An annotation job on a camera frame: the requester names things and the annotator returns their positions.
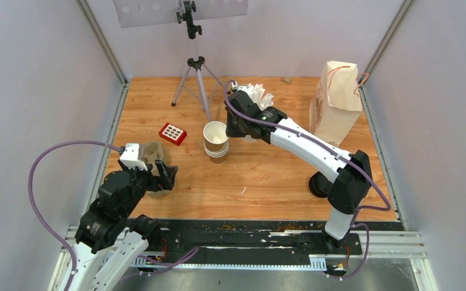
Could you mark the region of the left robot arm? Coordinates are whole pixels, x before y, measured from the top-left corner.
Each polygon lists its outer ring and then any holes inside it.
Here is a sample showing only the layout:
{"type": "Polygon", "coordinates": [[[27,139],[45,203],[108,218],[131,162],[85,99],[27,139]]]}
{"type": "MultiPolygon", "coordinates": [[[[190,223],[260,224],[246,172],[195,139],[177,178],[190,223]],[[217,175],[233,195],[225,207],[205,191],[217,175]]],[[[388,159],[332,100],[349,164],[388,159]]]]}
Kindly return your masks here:
{"type": "Polygon", "coordinates": [[[159,159],[146,169],[119,164],[80,219],[66,290],[112,290],[142,251],[161,244],[158,221],[130,215],[147,192],[171,191],[178,167],[159,159]]]}

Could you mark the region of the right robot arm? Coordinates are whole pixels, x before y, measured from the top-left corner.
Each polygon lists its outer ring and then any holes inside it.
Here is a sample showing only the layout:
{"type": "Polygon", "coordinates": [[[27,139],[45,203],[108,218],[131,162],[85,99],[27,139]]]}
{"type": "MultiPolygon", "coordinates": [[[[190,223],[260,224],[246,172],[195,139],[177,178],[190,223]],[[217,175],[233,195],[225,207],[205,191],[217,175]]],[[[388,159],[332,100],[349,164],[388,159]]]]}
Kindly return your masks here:
{"type": "Polygon", "coordinates": [[[338,149],[301,128],[286,113],[269,106],[261,110],[245,91],[225,96],[228,111],[226,134],[250,136],[285,149],[317,169],[310,179],[313,194],[326,197],[332,210],[325,224],[322,244],[330,253],[346,246],[357,208],[366,197],[372,173],[368,156],[338,149]]]}

